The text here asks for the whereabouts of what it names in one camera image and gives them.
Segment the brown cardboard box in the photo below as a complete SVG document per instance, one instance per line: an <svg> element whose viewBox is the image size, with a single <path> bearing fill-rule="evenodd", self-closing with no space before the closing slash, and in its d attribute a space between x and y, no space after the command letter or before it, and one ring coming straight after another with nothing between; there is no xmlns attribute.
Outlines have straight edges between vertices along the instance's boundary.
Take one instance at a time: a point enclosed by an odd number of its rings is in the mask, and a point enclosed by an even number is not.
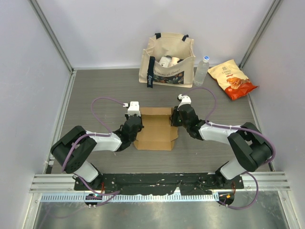
<svg viewBox="0 0 305 229"><path fill-rule="evenodd" d="M138 150L171 151L178 138L178 128L171 125L170 107L141 107L143 129L134 146Z"/></svg>

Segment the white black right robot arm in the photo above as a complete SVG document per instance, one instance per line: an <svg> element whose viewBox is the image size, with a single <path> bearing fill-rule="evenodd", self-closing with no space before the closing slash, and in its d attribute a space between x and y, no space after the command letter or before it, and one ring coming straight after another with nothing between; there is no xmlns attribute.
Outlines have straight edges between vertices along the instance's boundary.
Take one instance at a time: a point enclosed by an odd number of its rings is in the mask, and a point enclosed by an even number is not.
<svg viewBox="0 0 305 229"><path fill-rule="evenodd" d="M230 145L235 158L215 172L215 183L210 186L227 188L234 178L245 172L254 172L275 156L275 147L250 122L242 126L218 125L199 119L190 104L175 106L172 126L182 126L194 139L216 141Z"/></svg>

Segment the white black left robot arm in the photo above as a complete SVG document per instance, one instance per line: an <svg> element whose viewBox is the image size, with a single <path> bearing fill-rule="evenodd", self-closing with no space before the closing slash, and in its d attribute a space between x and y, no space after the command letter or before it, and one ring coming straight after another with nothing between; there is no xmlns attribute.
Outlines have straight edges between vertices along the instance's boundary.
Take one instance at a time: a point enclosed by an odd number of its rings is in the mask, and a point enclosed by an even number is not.
<svg viewBox="0 0 305 229"><path fill-rule="evenodd" d="M77 181L90 190L97 190L103 182L100 171L87 158L94 151L120 152L136 140L143 129L142 118L128 116L120 128L110 134L86 131L75 126L51 147L51 154L67 174L77 175Z"/></svg>

